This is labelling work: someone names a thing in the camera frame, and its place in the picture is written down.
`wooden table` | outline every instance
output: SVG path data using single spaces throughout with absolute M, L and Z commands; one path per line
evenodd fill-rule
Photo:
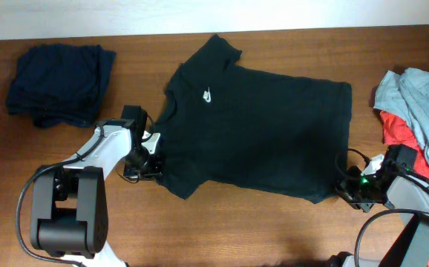
M 384 153 L 381 122 L 371 108 L 373 89 L 387 70 L 429 70 L 429 26 L 223 33 L 243 50 L 244 67 L 353 86 L 350 147 Z M 68 158 L 92 129 L 68 125 L 42 130 L 27 116 L 9 116 L 4 100 L 16 60 L 29 47 L 61 42 L 117 52 L 100 118 L 119 117 L 123 105 L 142 105 L 154 118 L 164 87 L 181 62 L 210 34 L 118 36 L 0 42 L 0 266 L 54 266 L 29 258 L 16 241 L 14 215 L 24 182 L 41 164 Z M 353 155 L 351 163 L 360 163 Z M 188 200 L 155 182 L 128 185 L 111 174 L 106 182 L 108 241 L 131 266 L 272 266 L 283 261 L 325 260 L 353 251 L 356 235 L 372 213 L 354 211 L 341 199 L 305 200 L 216 182 Z M 31 194 L 22 210 L 28 240 Z M 371 226 L 362 256 L 382 255 L 400 229 L 397 218 Z

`t-shirt sleeve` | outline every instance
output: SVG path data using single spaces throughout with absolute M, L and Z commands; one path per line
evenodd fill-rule
M 214 34 L 181 66 L 182 74 L 199 85 L 218 81 L 228 66 L 240 59 L 242 51 Z

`white wall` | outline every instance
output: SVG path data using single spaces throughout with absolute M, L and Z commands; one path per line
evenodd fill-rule
M 0 0 L 0 39 L 429 24 L 429 0 Z

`folded clothing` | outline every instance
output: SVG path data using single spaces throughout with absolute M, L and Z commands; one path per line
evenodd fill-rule
M 418 151 L 414 171 L 429 179 L 429 164 L 424 158 L 424 152 L 419 148 L 414 133 L 409 129 L 406 122 L 398 116 L 381 111 L 383 120 L 384 143 L 387 145 L 407 145 Z
M 249 70 L 240 55 L 214 35 L 171 78 L 154 126 L 166 158 L 159 183 L 184 199 L 207 180 L 314 203 L 335 195 L 351 86 Z
M 100 45 L 32 47 L 17 63 L 5 102 L 9 114 L 28 113 L 33 124 L 94 124 L 109 83 L 116 54 Z

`crumpled clothing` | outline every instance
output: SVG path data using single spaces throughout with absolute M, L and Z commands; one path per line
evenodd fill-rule
M 383 120 L 384 143 L 387 145 L 407 145 L 418 151 L 414 171 L 429 179 L 429 164 L 424 158 L 424 151 L 419 148 L 414 133 L 406 125 L 406 122 L 400 117 L 381 111 Z
M 429 164 L 429 73 L 409 68 L 400 76 L 388 71 L 376 91 L 374 108 L 406 121 Z

